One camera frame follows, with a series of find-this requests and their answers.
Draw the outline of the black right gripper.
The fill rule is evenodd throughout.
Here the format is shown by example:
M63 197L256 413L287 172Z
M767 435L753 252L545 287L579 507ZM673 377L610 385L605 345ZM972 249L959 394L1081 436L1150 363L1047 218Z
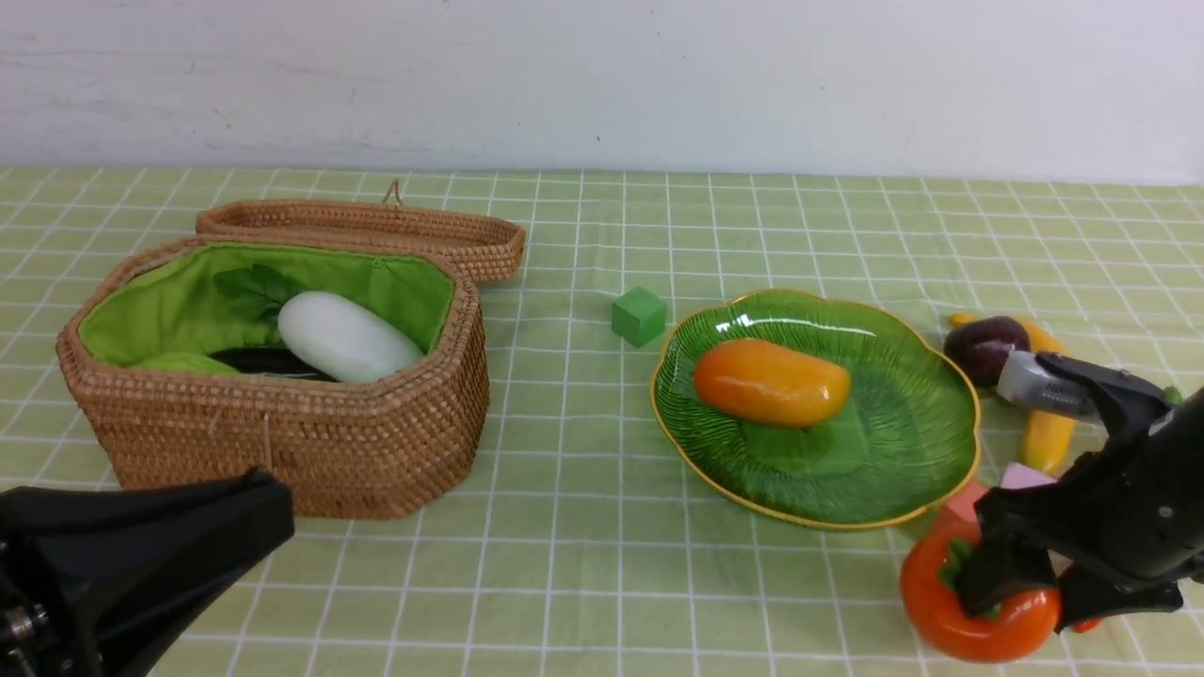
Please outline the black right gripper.
M1162 471L1088 459L1056 483L990 488L975 504L981 538L955 577L972 616L1023 591L1060 591L1061 632L1094 618L1174 613L1180 584L1202 579L1202 469Z

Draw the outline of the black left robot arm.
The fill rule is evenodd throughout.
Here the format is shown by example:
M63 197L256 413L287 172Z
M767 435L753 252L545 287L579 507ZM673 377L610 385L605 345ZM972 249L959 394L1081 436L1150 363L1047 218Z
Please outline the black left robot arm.
M150 490L5 490L1 672L146 676L294 531L293 493L259 470Z

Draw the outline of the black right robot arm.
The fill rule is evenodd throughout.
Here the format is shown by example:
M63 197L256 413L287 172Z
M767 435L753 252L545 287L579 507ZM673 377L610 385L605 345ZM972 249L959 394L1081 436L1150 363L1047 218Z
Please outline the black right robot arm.
M1157 388L1092 385L1108 432L1061 479L993 488L982 536L955 579L960 608L1057 591L1056 630L1121 614L1171 613L1202 577L1202 396L1171 407Z

